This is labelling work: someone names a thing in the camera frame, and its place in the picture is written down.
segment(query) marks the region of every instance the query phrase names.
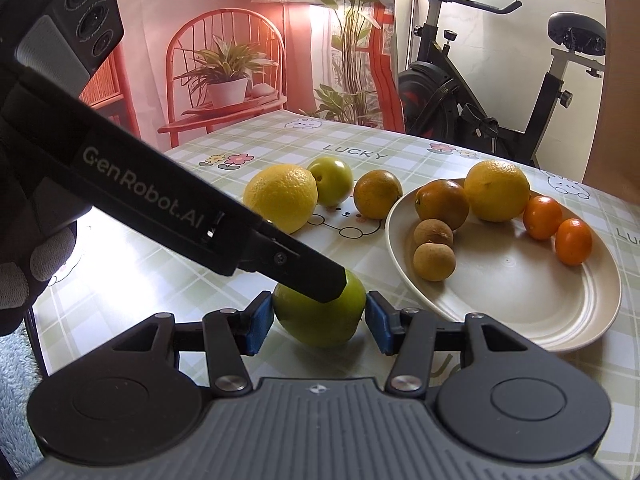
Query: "bike seat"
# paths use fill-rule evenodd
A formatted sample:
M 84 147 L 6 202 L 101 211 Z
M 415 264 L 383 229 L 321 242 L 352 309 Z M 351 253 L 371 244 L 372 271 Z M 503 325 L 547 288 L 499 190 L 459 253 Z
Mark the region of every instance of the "bike seat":
M 558 45 L 587 56 L 604 56 L 607 29 L 597 20 L 577 12 L 556 12 L 549 18 L 549 37 Z

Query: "exercise bike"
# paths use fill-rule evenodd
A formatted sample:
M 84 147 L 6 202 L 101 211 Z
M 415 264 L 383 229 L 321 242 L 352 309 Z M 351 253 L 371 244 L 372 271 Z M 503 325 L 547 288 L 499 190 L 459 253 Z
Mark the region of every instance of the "exercise bike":
M 412 136 L 439 140 L 537 167 L 536 150 L 556 103 L 568 108 L 572 101 L 571 92 L 562 90 L 562 78 L 568 63 L 587 67 L 587 73 L 594 77 L 599 78 L 604 72 L 603 64 L 579 54 L 605 55 L 605 27 L 593 18 L 574 12 L 556 12 L 549 18 L 549 38 L 567 50 L 551 49 L 551 67 L 545 74 L 529 123 L 524 132 L 519 132 L 503 128 L 484 111 L 449 59 L 450 43 L 455 41 L 457 34 L 445 30 L 446 44 L 441 47 L 436 42 L 443 3 L 456 3 L 494 14 L 509 14 L 522 6 L 519 0 L 503 8 L 473 0 L 429 0 L 424 25 L 414 28 L 410 23 L 410 34 L 420 37 L 417 60 L 398 77 L 405 131 Z

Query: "white flower pot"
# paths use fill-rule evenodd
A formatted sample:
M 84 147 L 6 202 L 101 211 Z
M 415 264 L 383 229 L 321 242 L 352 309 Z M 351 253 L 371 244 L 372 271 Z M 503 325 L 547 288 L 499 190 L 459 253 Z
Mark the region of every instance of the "white flower pot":
M 207 101 L 211 102 L 215 108 L 237 105 L 244 101 L 248 81 L 243 77 L 235 81 L 207 85 Z

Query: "blue fluffy fabric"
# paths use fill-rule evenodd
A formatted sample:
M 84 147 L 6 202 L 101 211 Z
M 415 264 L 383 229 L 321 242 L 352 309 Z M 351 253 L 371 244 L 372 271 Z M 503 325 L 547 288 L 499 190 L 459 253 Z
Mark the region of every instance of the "blue fluffy fabric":
M 27 423 L 27 401 L 40 381 L 24 323 L 0 337 L 0 449 L 20 476 L 42 455 Z

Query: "green apple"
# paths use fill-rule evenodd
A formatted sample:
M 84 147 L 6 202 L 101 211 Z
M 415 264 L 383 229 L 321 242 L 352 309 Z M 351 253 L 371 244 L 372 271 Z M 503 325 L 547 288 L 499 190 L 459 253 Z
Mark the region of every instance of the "green apple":
M 279 283 L 273 291 L 273 311 L 280 324 L 301 343 L 327 348 L 346 343 L 356 332 L 367 293 L 349 270 L 347 285 L 337 300 L 319 303 Z
M 353 189 L 351 168 L 334 156 L 319 156 L 307 168 L 318 186 L 318 203 L 335 207 L 344 202 Z

